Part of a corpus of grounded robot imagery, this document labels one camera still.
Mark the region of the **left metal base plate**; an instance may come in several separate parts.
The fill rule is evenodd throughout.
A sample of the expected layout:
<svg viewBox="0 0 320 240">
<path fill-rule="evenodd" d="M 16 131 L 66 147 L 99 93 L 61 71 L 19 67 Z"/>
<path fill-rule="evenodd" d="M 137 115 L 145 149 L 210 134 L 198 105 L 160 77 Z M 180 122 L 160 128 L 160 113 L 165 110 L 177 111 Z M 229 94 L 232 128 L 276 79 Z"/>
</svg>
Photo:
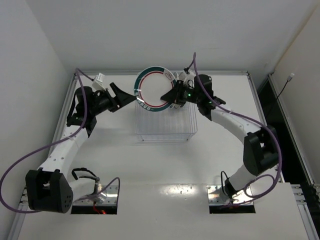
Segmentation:
<svg viewBox="0 0 320 240">
<path fill-rule="evenodd" d="M 73 203 L 73 206 L 92 206 L 95 203 L 98 207 L 116 207 L 118 190 L 118 185 L 110 185 L 97 197 L 77 200 Z"/>
</svg>

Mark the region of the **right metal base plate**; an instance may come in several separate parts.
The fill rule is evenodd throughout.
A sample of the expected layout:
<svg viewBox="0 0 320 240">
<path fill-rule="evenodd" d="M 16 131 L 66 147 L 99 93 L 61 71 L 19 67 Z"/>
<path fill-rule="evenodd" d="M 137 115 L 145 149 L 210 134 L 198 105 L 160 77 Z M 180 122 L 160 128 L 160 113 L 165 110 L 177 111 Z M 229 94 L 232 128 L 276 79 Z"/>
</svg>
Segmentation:
<svg viewBox="0 0 320 240">
<path fill-rule="evenodd" d="M 224 205 L 253 205 L 252 198 L 248 197 L 243 190 L 240 190 L 238 193 L 234 194 L 232 198 L 229 198 L 223 193 L 221 190 L 221 185 L 207 185 L 206 190 L 209 206 L 220 207 Z"/>
</svg>

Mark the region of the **metal base plate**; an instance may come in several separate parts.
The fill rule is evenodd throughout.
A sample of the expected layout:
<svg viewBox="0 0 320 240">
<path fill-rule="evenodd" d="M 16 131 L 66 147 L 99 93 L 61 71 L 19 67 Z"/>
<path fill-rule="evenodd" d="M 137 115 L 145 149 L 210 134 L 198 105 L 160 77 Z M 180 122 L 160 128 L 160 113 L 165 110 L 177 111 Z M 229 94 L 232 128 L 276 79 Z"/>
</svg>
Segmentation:
<svg viewBox="0 0 320 240">
<path fill-rule="evenodd" d="M 73 206 L 92 206 L 95 203 L 98 207 L 116 207 L 118 190 L 118 185 L 110 185 L 97 197 L 77 200 L 73 203 Z"/>
<path fill-rule="evenodd" d="M 234 194 L 232 198 L 229 198 L 223 193 L 221 190 L 221 185 L 207 185 L 206 190 L 209 206 L 220 207 L 224 205 L 253 205 L 252 198 L 248 197 L 243 190 L 240 190 L 238 193 Z"/>
</svg>

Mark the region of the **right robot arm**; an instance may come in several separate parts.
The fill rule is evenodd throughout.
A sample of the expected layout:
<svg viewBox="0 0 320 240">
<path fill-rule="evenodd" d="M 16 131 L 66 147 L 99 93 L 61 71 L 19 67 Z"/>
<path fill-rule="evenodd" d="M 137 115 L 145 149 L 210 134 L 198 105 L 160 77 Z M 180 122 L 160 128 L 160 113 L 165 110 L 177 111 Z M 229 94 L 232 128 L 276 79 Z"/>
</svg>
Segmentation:
<svg viewBox="0 0 320 240">
<path fill-rule="evenodd" d="M 224 100 L 214 95 L 212 78 L 206 74 L 194 77 L 193 86 L 178 80 L 174 87 L 161 96 L 161 100 L 182 107 L 185 103 L 197 105 L 199 112 L 243 144 L 243 164 L 221 187 L 222 195 L 231 199 L 236 193 L 280 163 L 281 150 L 276 130 L 259 121 L 233 112 Z"/>
</svg>

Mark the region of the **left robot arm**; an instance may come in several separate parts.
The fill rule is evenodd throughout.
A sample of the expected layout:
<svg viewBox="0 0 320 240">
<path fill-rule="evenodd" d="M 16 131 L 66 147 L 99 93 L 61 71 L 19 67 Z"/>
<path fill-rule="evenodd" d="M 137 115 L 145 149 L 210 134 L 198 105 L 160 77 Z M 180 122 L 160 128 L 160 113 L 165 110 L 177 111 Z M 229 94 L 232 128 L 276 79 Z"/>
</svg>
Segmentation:
<svg viewBox="0 0 320 240">
<path fill-rule="evenodd" d="M 73 202 L 96 199 L 101 193 L 99 177 L 93 173 L 76 176 L 78 169 L 70 167 L 83 143 L 91 136 L 97 124 L 96 116 L 104 111 L 114 113 L 137 99 L 114 83 L 110 87 L 115 96 L 111 96 L 107 89 L 93 91 L 90 86 L 76 89 L 64 129 L 66 138 L 59 140 L 37 170 L 29 170 L 25 176 L 31 210 L 67 213 Z M 68 173 L 74 175 L 71 182 L 67 180 Z"/>
</svg>

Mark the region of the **green red rimmed plate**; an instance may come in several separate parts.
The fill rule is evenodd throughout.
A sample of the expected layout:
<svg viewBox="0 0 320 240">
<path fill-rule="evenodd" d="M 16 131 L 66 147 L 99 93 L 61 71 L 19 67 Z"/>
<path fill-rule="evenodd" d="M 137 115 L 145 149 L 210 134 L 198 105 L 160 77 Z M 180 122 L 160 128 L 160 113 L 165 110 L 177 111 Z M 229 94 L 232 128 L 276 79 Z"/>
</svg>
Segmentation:
<svg viewBox="0 0 320 240">
<path fill-rule="evenodd" d="M 141 71 L 134 83 L 133 93 L 137 103 L 149 112 L 161 112 L 168 109 L 171 104 L 161 100 L 161 96 L 174 88 L 176 78 L 167 68 L 150 66 Z"/>
</svg>

